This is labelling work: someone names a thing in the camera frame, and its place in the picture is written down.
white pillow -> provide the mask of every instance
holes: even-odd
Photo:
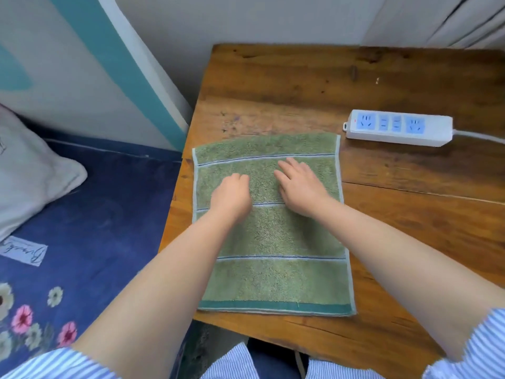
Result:
[[[83,165],[57,155],[0,106],[0,242],[86,177]]]

blue mattress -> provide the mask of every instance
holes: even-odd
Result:
[[[0,321],[0,376],[79,337],[156,255],[180,167],[170,160],[49,145],[84,165],[88,178],[13,234],[48,245],[40,267],[0,256],[0,283],[14,295]],[[55,287],[63,291],[61,301],[59,289],[48,297]],[[36,326],[24,334],[14,331],[12,321],[23,305],[29,309],[20,311],[31,312],[30,323],[40,333]]]

power cord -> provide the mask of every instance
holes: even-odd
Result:
[[[505,139],[494,137],[492,135],[487,135],[487,134],[482,134],[482,133],[474,133],[472,131],[464,131],[464,130],[456,130],[456,129],[454,129],[452,131],[452,133],[455,135],[464,135],[466,137],[485,139],[488,141],[498,142],[498,143],[505,145]]]

sleeve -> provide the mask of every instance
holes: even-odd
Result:
[[[120,379],[108,368],[71,348],[60,348],[32,358],[2,379]]]
[[[461,362],[442,359],[423,379],[505,378],[505,309],[494,309],[467,341]]]

wood grain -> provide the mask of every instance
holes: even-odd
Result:
[[[504,86],[500,52],[216,46],[160,249],[191,224],[195,146],[242,135],[341,133],[353,108],[448,114],[458,129],[505,137]],[[505,146],[470,138],[423,148],[343,136],[344,199],[505,286],[504,159]],[[440,349],[355,258],[351,267],[355,317],[194,318],[388,379],[420,377]]]

